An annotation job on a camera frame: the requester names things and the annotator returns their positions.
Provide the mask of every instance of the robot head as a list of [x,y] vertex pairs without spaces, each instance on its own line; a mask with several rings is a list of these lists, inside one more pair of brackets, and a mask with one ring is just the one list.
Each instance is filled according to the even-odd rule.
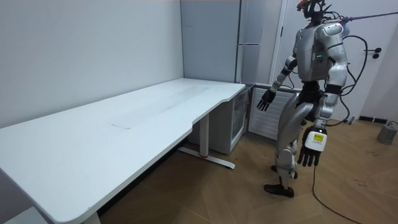
[[326,6],[325,0],[302,0],[297,5],[297,10],[302,10],[304,12],[304,17],[306,19],[311,18],[311,23],[316,26],[321,23],[322,19],[324,19],[325,12],[331,5],[326,9],[323,9],[324,6]]

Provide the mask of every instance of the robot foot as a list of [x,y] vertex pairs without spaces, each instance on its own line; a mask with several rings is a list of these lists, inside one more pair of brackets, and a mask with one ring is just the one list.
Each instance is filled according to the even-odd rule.
[[282,184],[278,184],[278,185],[266,184],[266,185],[264,185],[264,190],[273,195],[280,195],[280,196],[285,196],[285,197],[289,197],[289,198],[294,198],[294,190],[291,187],[289,187],[288,189],[285,189]]
[[[276,166],[271,166],[271,170],[274,171],[274,172],[277,172],[277,171],[276,171]],[[297,173],[297,171],[296,171],[296,173],[294,174],[294,178],[293,178],[293,179],[295,180],[295,179],[297,179],[298,177],[299,177],[299,173]]]

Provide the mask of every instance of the yellow label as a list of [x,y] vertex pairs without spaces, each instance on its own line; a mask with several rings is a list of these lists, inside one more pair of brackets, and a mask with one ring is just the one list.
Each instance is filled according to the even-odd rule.
[[323,141],[323,136],[320,135],[320,134],[315,134],[315,136],[313,137],[313,139],[316,140],[316,141],[322,142],[322,141]]

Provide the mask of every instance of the robot finger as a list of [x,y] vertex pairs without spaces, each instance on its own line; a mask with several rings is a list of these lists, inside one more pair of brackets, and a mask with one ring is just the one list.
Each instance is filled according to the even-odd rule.
[[306,155],[304,156],[304,161],[303,161],[303,166],[304,166],[304,167],[307,166],[308,158],[309,158],[309,157],[310,157],[310,156],[309,156],[308,154],[306,154]]
[[263,102],[263,104],[262,104],[262,111],[267,110],[267,105],[268,105],[267,102]]
[[270,104],[270,103],[267,103],[267,106],[266,106],[266,109],[265,109],[265,110],[268,110],[269,105],[271,105],[271,104]]
[[315,162],[314,162],[314,165],[315,165],[315,166],[317,166],[317,165],[319,164],[319,157],[320,157],[320,156],[321,156],[320,154],[315,155]]
[[259,102],[259,104],[257,105],[257,108],[261,108],[261,105],[262,105],[262,100],[260,100],[260,102]]
[[308,166],[309,166],[309,167],[312,166],[313,157],[314,157],[314,155],[311,155],[311,156],[310,156],[310,160],[308,161]]
[[303,162],[303,157],[304,157],[304,153],[303,153],[303,151],[301,150],[301,152],[300,152],[300,155],[299,155],[299,157],[298,157],[298,164],[301,164],[301,162]]

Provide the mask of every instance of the baseboard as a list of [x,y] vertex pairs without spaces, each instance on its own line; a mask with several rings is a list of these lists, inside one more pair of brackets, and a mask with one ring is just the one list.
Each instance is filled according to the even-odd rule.
[[381,119],[381,118],[371,118],[367,116],[360,116],[359,117],[360,121],[369,121],[373,123],[379,123],[379,124],[387,124],[387,119]]
[[106,202],[104,206],[98,209],[98,216],[104,215],[113,205],[115,205],[118,201],[120,201],[126,194],[130,192],[135,186],[137,186],[142,180],[144,180],[151,172],[153,172],[158,166],[160,166],[164,161],[166,161],[173,153],[177,151],[178,148],[184,146],[187,143],[187,138],[178,143],[173,149],[167,152],[164,156],[162,156],[158,161],[154,163],[154,165],[150,166],[147,170],[145,170],[140,176],[138,176],[135,180],[133,180],[127,187],[125,187],[122,191],[120,191],[117,195],[115,195],[111,200]]

